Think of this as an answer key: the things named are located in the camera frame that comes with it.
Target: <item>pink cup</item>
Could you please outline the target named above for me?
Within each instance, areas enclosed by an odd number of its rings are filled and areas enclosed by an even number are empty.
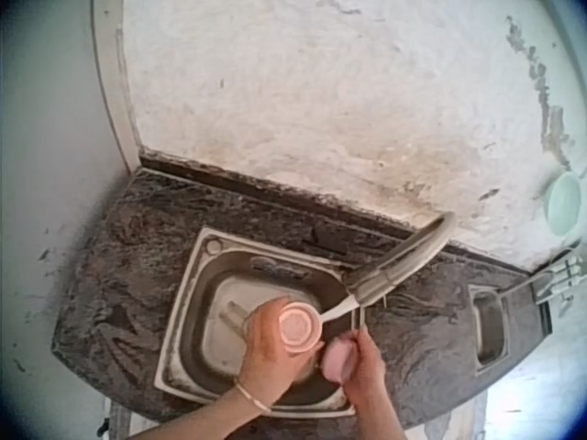
[[[279,317],[282,341],[290,353],[303,353],[312,348],[322,335],[320,314],[305,302],[290,302]]]

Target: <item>bracelet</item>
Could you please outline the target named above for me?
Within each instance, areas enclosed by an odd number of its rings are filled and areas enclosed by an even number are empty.
[[[261,401],[255,399],[252,394],[250,394],[250,392],[248,392],[247,390],[245,390],[245,388],[240,384],[240,382],[238,382],[238,379],[235,379],[235,387],[237,387],[237,390],[240,391],[240,393],[245,396],[245,398],[252,402],[253,405],[255,405],[257,408],[259,408],[261,411],[263,411],[266,414],[271,413],[271,408],[266,407]]]

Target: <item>sink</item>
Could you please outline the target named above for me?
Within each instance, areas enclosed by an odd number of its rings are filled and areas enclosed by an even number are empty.
[[[477,348],[477,372],[484,372],[508,355],[507,300],[489,286],[469,286]]]
[[[233,386],[245,343],[222,319],[229,304],[252,312],[287,295],[331,309],[349,293],[340,263],[265,245],[204,227],[183,276],[161,348],[155,386],[187,400],[209,403]],[[328,342],[362,322],[362,309],[324,324]],[[310,362],[276,402],[271,416],[337,417],[354,413],[342,389]]]

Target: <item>faucet spout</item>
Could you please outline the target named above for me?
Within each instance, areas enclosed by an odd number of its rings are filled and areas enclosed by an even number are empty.
[[[361,307],[376,303],[440,252],[456,224],[454,213],[444,213],[380,258],[346,274],[342,282]]]

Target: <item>countertop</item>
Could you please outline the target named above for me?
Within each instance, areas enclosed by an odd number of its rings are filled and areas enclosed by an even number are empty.
[[[242,185],[228,188],[226,179],[220,180],[223,188],[140,170],[87,242],[62,303],[55,356],[106,396],[153,420],[198,407],[157,390],[153,380],[173,300],[203,225],[349,264],[374,259],[396,244],[398,235],[405,237],[389,221],[341,213],[316,200],[308,201],[308,211],[299,203],[288,205],[287,194],[280,199],[279,189],[240,193],[235,190]],[[506,300],[509,356],[476,373],[467,285],[505,288],[525,277],[447,247],[389,295],[386,309],[379,302],[366,310],[404,428],[486,389],[544,339],[548,307],[535,306],[531,291],[523,289]],[[232,438],[290,437],[355,438],[355,418],[260,418]]]

